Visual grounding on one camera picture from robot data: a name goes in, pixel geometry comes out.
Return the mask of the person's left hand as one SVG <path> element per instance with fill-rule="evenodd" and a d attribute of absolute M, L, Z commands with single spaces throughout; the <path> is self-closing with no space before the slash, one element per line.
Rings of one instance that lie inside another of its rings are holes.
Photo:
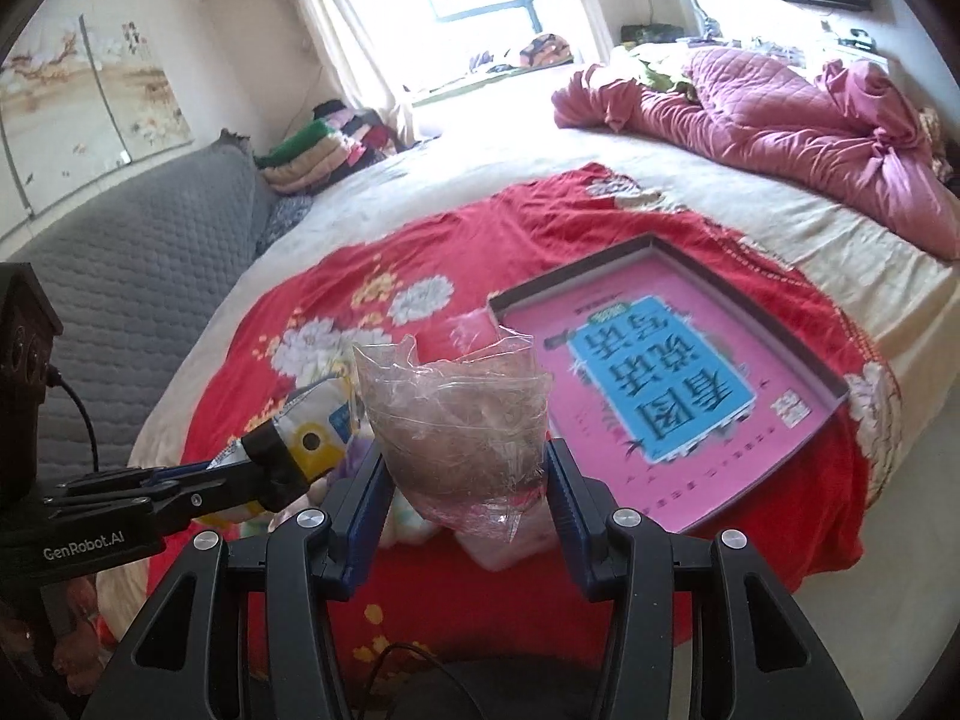
<path fill-rule="evenodd" d="M 53 647 L 52 668 L 65 678 L 73 695 L 90 695 L 101 674 L 101 645 L 94 622 L 98 617 L 98 594 L 87 577 L 74 578 L 65 585 L 70 632 Z M 14 658 L 31 655 L 36 635 L 26 621 L 14 616 L 13 608 L 2 603 L 2 649 Z"/>

